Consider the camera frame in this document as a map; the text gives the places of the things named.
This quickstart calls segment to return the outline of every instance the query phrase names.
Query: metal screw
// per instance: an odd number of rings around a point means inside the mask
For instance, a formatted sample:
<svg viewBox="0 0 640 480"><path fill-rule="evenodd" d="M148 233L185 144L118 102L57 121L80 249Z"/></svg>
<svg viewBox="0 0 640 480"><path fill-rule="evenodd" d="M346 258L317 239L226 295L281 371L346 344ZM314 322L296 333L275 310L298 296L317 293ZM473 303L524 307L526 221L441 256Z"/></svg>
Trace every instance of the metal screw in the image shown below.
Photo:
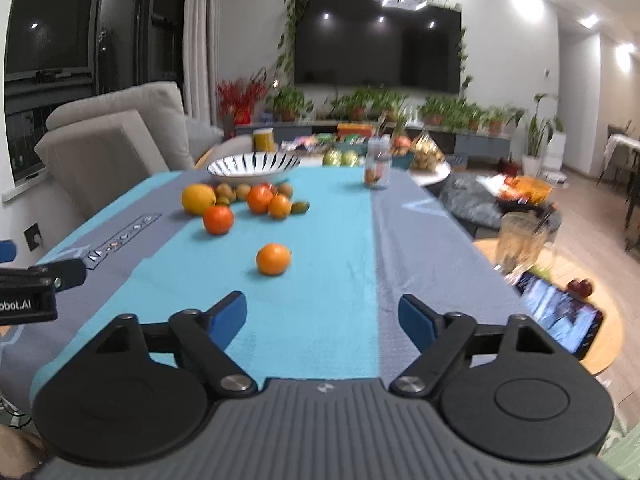
<svg viewBox="0 0 640 480"><path fill-rule="evenodd" d="M396 379L396 388L407 394L417 394L427 387L420 377L403 375Z"/></svg>
<svg viewBox="0 0 640 480"><path fill-rule="evenodd" d="M252 380L246 375L228 375L220 381L220 386L230 392L244 392L252 385Z"/></svg>

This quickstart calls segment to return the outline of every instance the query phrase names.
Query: yellow container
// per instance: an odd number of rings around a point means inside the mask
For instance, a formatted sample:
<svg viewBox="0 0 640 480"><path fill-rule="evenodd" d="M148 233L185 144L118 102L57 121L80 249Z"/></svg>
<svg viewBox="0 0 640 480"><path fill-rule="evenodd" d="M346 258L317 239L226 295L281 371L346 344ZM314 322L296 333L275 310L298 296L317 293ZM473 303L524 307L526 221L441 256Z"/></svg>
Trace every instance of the yellow container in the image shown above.
<svg viewBox="0 0 640 480"><path fill-rule="evenodd" d="M256 152L276 152L276 143L273 140L273 128L260 128L254 130L254 150Z"/></svg>

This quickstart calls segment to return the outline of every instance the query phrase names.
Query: white bowl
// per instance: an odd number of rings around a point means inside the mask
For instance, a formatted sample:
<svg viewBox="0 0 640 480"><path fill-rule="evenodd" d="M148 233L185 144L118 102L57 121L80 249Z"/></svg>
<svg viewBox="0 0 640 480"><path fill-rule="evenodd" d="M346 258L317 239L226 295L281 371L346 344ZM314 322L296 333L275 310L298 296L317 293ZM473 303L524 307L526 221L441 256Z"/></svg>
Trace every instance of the white bowl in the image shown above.
<svg viewBox="0 0 640 480"><path fill-rule="evenodd" d="M207 166L207 171L217 182L252 186L261 182L281 182L285 173L299 165L300 158L289 153L254 152L214 160Z"/></svg>

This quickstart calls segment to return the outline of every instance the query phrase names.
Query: television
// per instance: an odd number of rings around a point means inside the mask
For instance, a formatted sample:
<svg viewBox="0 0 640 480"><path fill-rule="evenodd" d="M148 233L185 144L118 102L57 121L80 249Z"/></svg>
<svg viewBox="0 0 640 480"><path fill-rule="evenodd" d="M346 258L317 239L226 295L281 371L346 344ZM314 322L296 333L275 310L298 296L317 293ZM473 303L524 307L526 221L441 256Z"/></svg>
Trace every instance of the television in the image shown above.
<svg viewBox="0 0 640 480"><path fill-rule="evenodd" d="M13 0L5 81L38 71L91 72L96 0Z"/></svg>
<svg viewBox="0 0 640 480"><path fill-rule="evenodd" d="M460 12L380 0L296 4L294 82L460 92Z"/></svg>

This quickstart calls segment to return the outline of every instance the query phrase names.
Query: red decoration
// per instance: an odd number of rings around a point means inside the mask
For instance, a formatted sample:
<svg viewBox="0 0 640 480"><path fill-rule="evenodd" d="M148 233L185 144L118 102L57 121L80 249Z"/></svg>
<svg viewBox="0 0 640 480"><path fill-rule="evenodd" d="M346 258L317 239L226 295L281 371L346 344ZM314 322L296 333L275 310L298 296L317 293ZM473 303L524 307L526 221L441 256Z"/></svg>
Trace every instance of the red decoration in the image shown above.
<svg viewBox="0 0 640 480"><path fill-rule="evenodd" d="M235 124L248 124L254 113L255 104L267 95L267 71L262 69L248 81L224 80L216 85L218 112L220 118L232 114Z"/></svg>

